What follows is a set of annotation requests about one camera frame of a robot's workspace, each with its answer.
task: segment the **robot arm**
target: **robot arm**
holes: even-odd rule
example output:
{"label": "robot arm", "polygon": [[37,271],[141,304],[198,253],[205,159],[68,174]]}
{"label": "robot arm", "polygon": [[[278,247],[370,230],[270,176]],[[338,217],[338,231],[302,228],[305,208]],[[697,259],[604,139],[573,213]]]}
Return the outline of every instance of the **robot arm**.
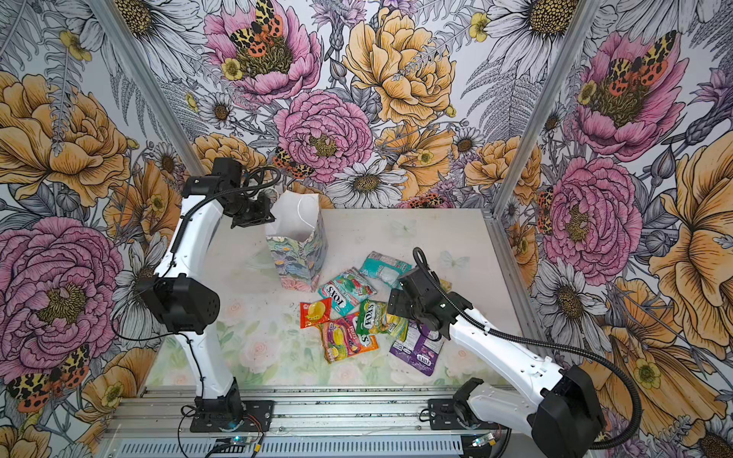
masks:
{"label": "robot arm", "polygon": [[[244,411],[237,381],[221,356],[213,325],[219,298],[199,283],[206,250],[222,215],[232,216],[232,226],[274,219],[267,197],[260,195],[255,201],[243,195],[252,188],[237,191],[240,176],[238,162],[218,158],[211,175],[187,181],[183,216],[174,242],[156,269],[156,276],[139,285],[146,306],[168,332],[176,333],[192,371],[199,376],[196,418],[211,431],[236,428]],[[455,340],[518,392],[496,390],[480,379],[471,379],[454,396],[456,414],[465,426],[470,428],[479,421],[500,423],[531,435],[548,457],[582,457],[605,426],[589,375],[577,366],[565,371],[550,358],[542,359],[522,344],[507,340],[513,336],[498,332],[466,299],[440,289],[438,277],[428,270],[422,251],[416,248],[415,252],[419,266],[400,277],[402,289],[392,290],[389,313],[417,320]],[[638,393],[631,394],[633,402],[634,394],[638,400]],[[628,430],[632,434],[640,420],[635,417],[630,421]]]}
{"label": "robot arm", "polygon": [[213,431],[236,428],[244,416],[237,380],[221,355],[216,335],[219,296],[201,284],[206,251],[223,215],[233,226],[273,221],[270,200],[254,193],[276,179],[242,188],[242,166],[231,158],[216,158],[212,173],[191,177],[183,189],[181,219],[173,241],[155,269],[155,276],[138,285],[138,293],[152,315],[181,344],[196,381],[196,418]]}

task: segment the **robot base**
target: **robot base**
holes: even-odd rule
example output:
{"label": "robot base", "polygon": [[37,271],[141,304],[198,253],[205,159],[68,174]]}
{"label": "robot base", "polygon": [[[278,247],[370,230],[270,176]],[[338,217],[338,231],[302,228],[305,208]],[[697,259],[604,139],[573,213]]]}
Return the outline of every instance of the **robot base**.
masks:
{"label": "robot base", "polygon": [[[237,380],[225,396],[216,399],[195,398],[196,415],[191,432],[267,432],[273,413],[273,401],[247,401],[240,398]],[[257,425],[250,418],[259,422]]]}

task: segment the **floral tabletop mat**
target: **floral tabletop mat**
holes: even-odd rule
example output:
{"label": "floral tabletop mat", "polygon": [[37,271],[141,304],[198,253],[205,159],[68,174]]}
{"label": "floral tabletop mat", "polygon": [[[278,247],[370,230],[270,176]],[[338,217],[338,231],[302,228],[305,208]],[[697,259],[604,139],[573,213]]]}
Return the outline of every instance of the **floral tabletop mat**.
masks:
{"label": "floral tabletop mat", "polygon": [[[430,267],[494,325],[520,332],[480,210],[324,210],[323,219],[328,254],[321,284],[349,267],[360,267],[372,250],[410,262],[412,248],[420,246]],[[312,302],[318,294],[282,289],[261,226],[223,226],[207,254],[203,282],[220,296],[216,328],[224,359],[240,387],[460,385],[470,377],[505,383],[453,341],[443,346],[431,377],[390,354],[393,339],[386,334],[377,336],[379,350],[328,364],[318,329],[300,329],[298,304]],[[374,281],[374,286],[376,299],[386,300],[387,285]],[[491,291],[491,303],[486,291]],[[147,384],[194,384],[173,339],[162,345]]]}

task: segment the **paper bag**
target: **paper bag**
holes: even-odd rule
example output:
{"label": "paper bag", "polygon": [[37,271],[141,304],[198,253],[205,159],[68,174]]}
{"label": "paper bag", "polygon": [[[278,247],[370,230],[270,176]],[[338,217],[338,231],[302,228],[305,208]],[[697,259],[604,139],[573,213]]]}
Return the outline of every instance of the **paper bag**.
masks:
{"label": "paper bag", "polygon": [[275,221],[265,224],[265,236],[282,287],[315,291],[328,247],[318,194],[285,191],[271,211]]}

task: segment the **candy packet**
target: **candy packet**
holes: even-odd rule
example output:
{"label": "candy packet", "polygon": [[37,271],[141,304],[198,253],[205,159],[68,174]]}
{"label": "candy packet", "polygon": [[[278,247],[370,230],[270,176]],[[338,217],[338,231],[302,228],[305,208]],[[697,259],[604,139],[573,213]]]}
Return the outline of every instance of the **candy packet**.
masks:
{"label": "candy packet", "polygon": [[440,334],[435,331],[428,333],[425,327],[423,333],[425,336],[420,333],[417,324],[410,321],[405,341],[394,341],[389,352],[429,377],[435,371],[435,363],[438,362],[445,339],[431,341],[430,339],[437,339]]}
{"label": "candy packet", "polygon": [[346,316],[377,290],[356,270],[356,267],[352,267],[320,287],[318,292],[324,298],[333,299],[331,306],[334,310],[341,316]]}
{"label": "candy packet", "polygon": [[[351,325],[354,327],[354,331],[356,331],[356,323],[358,321],[359,315],[361,314],[359,312],[356,312],[354,314],[346,316],[346,320],[350,322]],[[356,333],[356,336],[358,337],[359,344],[361,345],[360,353],[370,352],[379,348],[379,345],[377,344],[377,338],[373,335],[367,334],[365,336],[362,336],[359,333]]]}
{"label": "candy packet", "polygon": [[387,320],[387,333],[397,340],[404,341],[408,336],[408,325],[410,320],[397,315],[384,315]]}
{"label": "candy packet", "polygon": [[407,262],[372,251],[361,265],[359,272],[369,278],[376,278],[392,288],[399,287],[397,278],[412,268]]}
{"label": "candy packet", "polygon": [[405,340],[408,320],[387,313],[387,303],[378,300],[365,300],[359,306],[356,333],[359,336],[387,333],[392,337]]}
{"label": "candy packet", "polygon": [[374,336],[360,338],[356,334],[354,323],[357,319],[358,314],[351,314],[318,325],[323,343],[323,354],[328,363],[379,348]]}
{"label": "candy packet", "polygon": [[313,303],[301,302],[301,329],[329,321],[331,301],[331,298],[326,298]]}

